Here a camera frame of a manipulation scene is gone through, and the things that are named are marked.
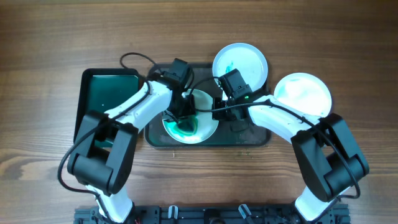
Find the white arm segment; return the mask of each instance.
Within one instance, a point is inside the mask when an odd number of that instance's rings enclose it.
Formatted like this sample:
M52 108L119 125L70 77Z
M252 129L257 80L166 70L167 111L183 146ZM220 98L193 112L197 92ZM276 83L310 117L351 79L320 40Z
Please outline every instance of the white arm segment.
M120 123L131 123L139 131L141 131L147 123L149 123L156 115L160 112L165 111L172 100L172 91L169 90L165 85L155 81L149 81L150 84L150 95L147 96L144 101L138 104L135 108L127 112L127 114L119 119ZM109 114L110 118L115 117L120 112L139 101L147 92L148 87L146 83L144 86L130 99L113 109L105 111Z
M120 123L131 123L139 131L141 131L147 123L149 123L156 115L165 111L172 100L172 91L165 85L158 82L150 81L150 95L147 96L141 103L126 113L125 116L117 119ZM107 110L105 113L109 114L110 118L115 117L120 112L139 101L147 92L148 87L146 84L130 99L116 108ZM87 185L87 189L95 191L101 195L104 206L109 212L109 218L114 222L122 223L130 214L132 208L132 201L129 198L126 186L117 193L111 196L106 196L102 190L93 186ZM99 205L99 212L104 216L104 211Z
M263 96L255 102L263 102L266 100L271 100L273 104L283 106L284 108L287 108L300 116L304 116L313 124L319 123L319 116L305 114L287 105L284 105L283 103L277 101L273 95ZM284 138L289 143L292 143L290 138L295 136L298 131L308 130L311 128L308 124L301 122L301 120L292 116L288 112L275 107L262 105L251 106L249 107L249 114L255 125L269 129L273 133Z

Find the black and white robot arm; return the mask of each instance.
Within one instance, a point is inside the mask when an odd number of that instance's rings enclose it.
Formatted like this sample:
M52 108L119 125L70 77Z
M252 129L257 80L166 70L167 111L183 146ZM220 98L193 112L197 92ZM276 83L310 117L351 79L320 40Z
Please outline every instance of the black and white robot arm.
M194 113L189 103L191 99L182 96L191 72L186 62L176 59L171 72L149 78L150 95L125 116L117 119L116 124L107 131L91 135L71 153L68 162L69 173L87 189L101 195L103 206L108 211L106 216L112 221L124 222L134 207L124 184L131 171L138 132L162 111L168 110L178 118ZM117 116L139 101L146 92L147 86L144 84L134 96L118 107L106 111L105 114L95 112L87 114L81 122L76 139ZM339 194L352 186L352 181L335 154L325 157L321 149L325 142L311 125L275 105L304 117L324 131L338 146L356 180L369 173L368 163L340 116L330 114L326 118L321 118L304 114L283 105L272 95L263 95L254 102L268 103L243 108L246 110L246 116L250 117L255 125L271 130L293 145L300 171L307 185L303 194L295 201L295 208L306 221L319 217ZM96 147L95 140L112 141L111 152ZM100 203L99 207L100 213L105 215Z

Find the robotic hand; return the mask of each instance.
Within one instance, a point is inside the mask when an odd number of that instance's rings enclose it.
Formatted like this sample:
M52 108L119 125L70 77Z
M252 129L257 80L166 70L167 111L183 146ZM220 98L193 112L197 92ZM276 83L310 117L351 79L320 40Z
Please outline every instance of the robotic hand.
M126 222L134 207L124 184L131 171L138 132L163 111L178 119L195 114L196 109L191 107L194 105L192 92L187 98L182 94L191 76L188 64L175 59L168 72L148 76L149 81L123 104L104 114L90 111L83 118L76 140L119 117L82 139L70 154L67 166L79 183L100 195L101 201L97 197L99 212L111 222ZM250 117L254 124L270 129L293 145L307 185L294 203L301 219L316 221L352 185L357 189L357 196L346 197L359 197L357 181L369 173L369 166L340 116L332 113L321 118L304 114L278 102L272 95L252 92L237 70L219 80L228 100L214 100L213 110L209 111L214 118ZM120 116L135 103L138 104L133 109ZM112 150L96 147L95 141L113 142ZM334 153L326 157L323 146L331 146Z

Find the table top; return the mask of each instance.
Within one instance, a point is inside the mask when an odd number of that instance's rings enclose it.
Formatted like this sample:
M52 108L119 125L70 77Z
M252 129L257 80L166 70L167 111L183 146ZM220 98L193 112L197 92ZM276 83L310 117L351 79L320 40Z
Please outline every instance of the table top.
M74 208L95 204L56 180L86 68L118 68L130 51L212 62L234 42L262 51L272 89L294 72L326 83L371 168L361 198L344 200L352 223L397 222L397 1L27 2L0 4L0 223L70 223ZM165 206L290 203L304 187L292 146L276 135L261 148L175 152L141 136L127 182L137 205Z

